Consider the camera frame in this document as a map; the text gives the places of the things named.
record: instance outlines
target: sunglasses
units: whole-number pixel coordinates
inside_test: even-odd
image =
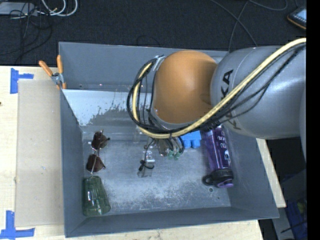
[[[94,136],[93,140],[91,141],[91,147],[94,150],[94,153],[89,155],[88,161],[86,163],[86,169],[91,174],[99,172],[102,169],[105,169],[106,166],[102,162],[100,158],[100,149],[103,149],[107,144],[110,138],[107,138],[103,134],[103,130],[97,131]]]

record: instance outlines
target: wooden table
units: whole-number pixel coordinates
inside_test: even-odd
[[[18,96],[19,93],[10,94],[11,66],[0,66],[0,229],[5,228],[6,211],[15,211],[16,197],[16,166],[17,166],[17,134],[18,134]],[[14,66],[20,74],[31,73],[33,80],[49,81],[52,88],[54,83],[40,67]],[[272,188],[278,208],[286,206],[282,190],[274,169],[266,141],[257,139],[262,161]],[[62,224],[33,225],[35,227],[34,239],[64,239],[64,226]],[[209,225],[177,227],[170,229],[137,231],[94,236],[95,239],[105,240],[262,240],[262,233],[257,220],[216,223]]]

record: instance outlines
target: glass cup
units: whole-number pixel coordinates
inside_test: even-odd
[[[106,190],[102,184],[101,178],[91,176],[85,178],[83,184],[83,214],[87,217],[101,216],[110,211]]]

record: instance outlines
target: black carpet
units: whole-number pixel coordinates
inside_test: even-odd
[[[40,0],[9,0],[33,3]],[[46,0],[61,8],[61,0]],[[69,0],[69,11],[72,10]],[[306,37],[287,15],[307,0],[78,0],[68,17],[0,16],[0,65],[56,67],[60,41],[234,51],[282,46]],[[305,166],[300,138],[268,142],[279,179]],[[270,220],[260,221],[264,239],[274,239]]]

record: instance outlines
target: gray bin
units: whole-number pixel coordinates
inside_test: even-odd
[[[163,229],[231,221],[278,218],[279,213],[255,138],[226,130],[234,187],[202,184],[209,171],[202,146],[186,149],[179,160],[151,149],[151,177],[137,175],[147,137],[125,101],[140,67],[156,55],[179,49],[59,43],[68,89],[60,93],[64,232],[66,237]],[[203,50],[219,62],[224,51]],[[148,76],[151,83],[153,75]],[[100,151],[102,179],[111,205],[103,216],[82,212],[82,181],[96,131],[111,140]]]

